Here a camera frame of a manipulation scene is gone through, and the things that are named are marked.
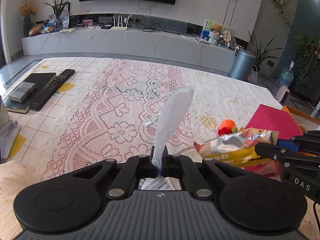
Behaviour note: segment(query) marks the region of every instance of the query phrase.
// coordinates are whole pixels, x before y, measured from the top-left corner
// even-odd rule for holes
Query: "foil snack package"
[[[201,157],[211,157],[225,163],[238,165],[249,160],[258,159],[254,146],[259,142],[275,145],[277,131],[248,128],[237,133],[226,134],[207,142],[194,143]]]

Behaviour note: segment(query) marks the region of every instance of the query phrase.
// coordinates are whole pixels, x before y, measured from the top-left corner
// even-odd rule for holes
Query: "water bottle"
[[[293,76],[293,66],[294,62],[292,61],[289,68],[282,69],[275,85],[276,87],[282,87],[283,85],[289,87],[294,80]]]

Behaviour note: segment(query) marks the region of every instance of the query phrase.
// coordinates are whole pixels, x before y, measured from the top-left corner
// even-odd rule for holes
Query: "black remote control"
[[[44,87],[36,96],[34,100],[30,102],[30,108],[36,111],[39,111],[44,104],[52,97],[55,91],[62,86],[73,74],[75,73],[74,69],[66,69],[54,80],[51,81],[49,85]]]

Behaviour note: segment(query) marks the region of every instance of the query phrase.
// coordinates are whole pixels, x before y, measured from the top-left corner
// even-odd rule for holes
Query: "red crocheted flower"
[[[230,134],[232,133],[232,131],[226,127],[223,127],[221,130],[218,131],[218,135],[224,135],[224,134]]]

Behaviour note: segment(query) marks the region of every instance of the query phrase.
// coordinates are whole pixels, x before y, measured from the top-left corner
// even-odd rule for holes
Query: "gray trash can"
[[[255,61],[256,56],[253,55],[251,52],[246,51],[244,49],[237,50],[236,60],[233,64],[229,77],[239,79],[242,81],[247,81]]]

